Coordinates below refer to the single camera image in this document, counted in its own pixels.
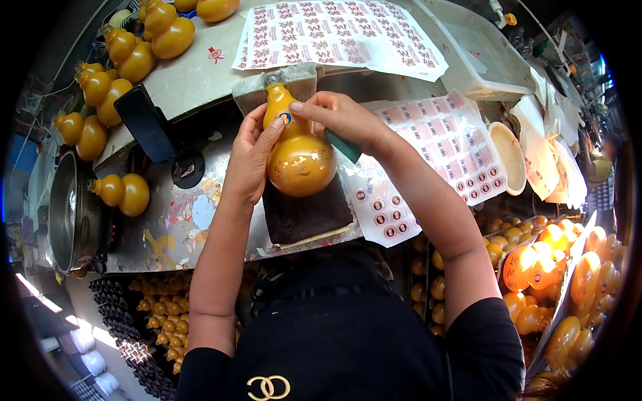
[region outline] black shirt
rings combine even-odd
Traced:
[[[522,389],[521,342],[501,298],[468,307],[444,341],[399,299],[361,293],[268,308],[234,358],[190,351],[176,400],[449,400],[446,349],[455,400]]]

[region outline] metal counter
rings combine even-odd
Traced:
[[[319,90],[333,90],[350,95],[360,103],[402,101],[446,94],[441,83],[383,73],[347,73],[321,80]],[[205,174],[193,188],[181,189],[171,179],[171,161],[152,164],[141,175],[150,186],[150,203],[136,218],[122,217],[121,233],[108,253],[107,272],[145,272],[193,269],[209,235],[211,222],[220,199],[232,142],[241,124],[241,115],[232,103],[217,105],[183,120],[184,143],[201,151]],[[96,171],[99,178],[125,172],[127,153],[111,158]],[[263,201],[254,208],[245,260],[286,255],[362,237],[350,203],[354,221],[346,231],[294,246],[273,244],[268,235]]]

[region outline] round sticker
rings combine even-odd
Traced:
[[[379,211],[379,210],[383,209],[383,202],[382,201],[378,201],[378,200],[372,202],[372,208],[374,210],[376,210],[376,211]]]
[[[279,118],[283,120],[284,125],[288,125],[292,122],[292,116],[288,113],[279,114]]]
[[[401,195],[395,194],[390,198],[390,203],[392,203],[395,206],[399,206],[401,204]]]
[[[357,189],[355,198],[357,198],[357,200],[365,200],[365,189],[363,188]]]

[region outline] gray cloth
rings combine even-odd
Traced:
[[[232,84],[232,97],[243,115],[268,101],[265,78],[272,75],[281,79],[295,99],[306,101],[317,92],[317,81],[325,75],[325,68],[313,62],[304,62],[235,81]]]

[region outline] woman's right hand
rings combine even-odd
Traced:
[[[314,121],[315,133],[324,137],[324,128],[358,145],[367,155],[378,157],[389,152],[388,140],[394,132],[376,115],[348,95],[317,92],[307,102],[290,103],[292,114]]]

